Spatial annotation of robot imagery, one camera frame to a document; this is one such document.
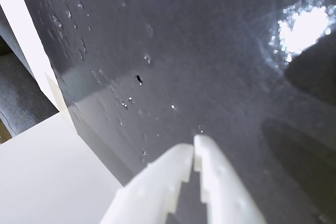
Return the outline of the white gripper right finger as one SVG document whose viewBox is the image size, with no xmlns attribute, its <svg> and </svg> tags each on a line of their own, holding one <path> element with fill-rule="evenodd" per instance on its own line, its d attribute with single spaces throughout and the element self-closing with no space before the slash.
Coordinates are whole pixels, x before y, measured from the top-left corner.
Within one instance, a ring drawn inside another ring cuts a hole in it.
<svg viewBox="0 0 336 224">
<path fill-rule="evenodd" d="M 215 141 L 194 136 L 194 171 L 207 223 L 266 223 L 250 193 Z"/>
</svg>

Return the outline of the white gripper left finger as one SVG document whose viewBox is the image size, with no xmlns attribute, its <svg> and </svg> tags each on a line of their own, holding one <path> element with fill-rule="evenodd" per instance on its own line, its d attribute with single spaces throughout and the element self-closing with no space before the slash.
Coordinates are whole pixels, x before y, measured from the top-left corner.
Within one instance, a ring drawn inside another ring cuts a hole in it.
<svg viewBox="0 0 336 224">
<path fill-rule="evenodd" d="M 120 188 L 101 223 L 166 223 L 190 181 L 194 146 L 177 144 Z"/>
</svg>

